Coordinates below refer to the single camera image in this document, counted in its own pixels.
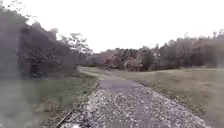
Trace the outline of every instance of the sky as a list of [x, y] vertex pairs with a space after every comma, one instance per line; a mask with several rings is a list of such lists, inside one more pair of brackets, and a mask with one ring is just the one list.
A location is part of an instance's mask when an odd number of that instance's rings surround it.
[[49, 30], [82, 33], [94, 52], [161, 46], [224, 28], [223, 0], [20, 0]]

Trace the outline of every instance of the field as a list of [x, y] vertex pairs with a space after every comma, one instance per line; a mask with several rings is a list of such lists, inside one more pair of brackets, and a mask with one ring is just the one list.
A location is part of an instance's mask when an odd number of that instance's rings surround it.
[[5, 127], [53, 128], [89, 92], [96, 78], [42, 78], [0, 82], [0, 122]]
[[137, 81], [181, 102], [211, 125], [224, 126], [223, 69], [192, 68], [156, 72], [126, 72], [83, 67], [81, 70]]

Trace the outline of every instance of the forest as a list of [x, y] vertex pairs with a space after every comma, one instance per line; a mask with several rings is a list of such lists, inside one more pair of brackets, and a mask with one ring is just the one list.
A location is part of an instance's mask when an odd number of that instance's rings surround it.
[[107, 50], [89, 56], [84, 66], [128, 71], [156, 71], [184, 67], [207, 68], [224, 65], [224, 30], [213, 37], [189, 37], [170, 40], [161, 47]]
[[60, 35], [45, 30], [39, 22], [28, 25], [28, 17], [0, 8], [0, 77], [49, 77], [73, 75], [92, 53], [80, 33]]

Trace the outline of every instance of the dry grass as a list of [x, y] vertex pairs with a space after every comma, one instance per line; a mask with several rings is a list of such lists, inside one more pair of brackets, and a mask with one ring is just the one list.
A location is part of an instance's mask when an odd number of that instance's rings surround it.
[[33, 115], [38, 120], [35, 120], [33, 125], [55, 127], [73, 107], [95, 89], [93, 86], [95, 82], [95, 77], [85, 74], [71, 78], [23, 81], [25, 98], [32, 106]]
[[224, 70], [180, 69], [156, 72], [105, 71], [98, 68], [82, 70], [131, 79], [177, 99], [195, 114], [224, 126]]

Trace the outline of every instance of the gravel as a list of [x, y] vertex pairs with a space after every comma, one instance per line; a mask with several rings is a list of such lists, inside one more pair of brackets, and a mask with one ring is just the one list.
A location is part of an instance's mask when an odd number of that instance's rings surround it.
[[188, 109], [144, 86], [99, 88], [89, 96], [82, 111], [73, 113], [61, 128], [73, 126], [210, 128], [203, 119]]

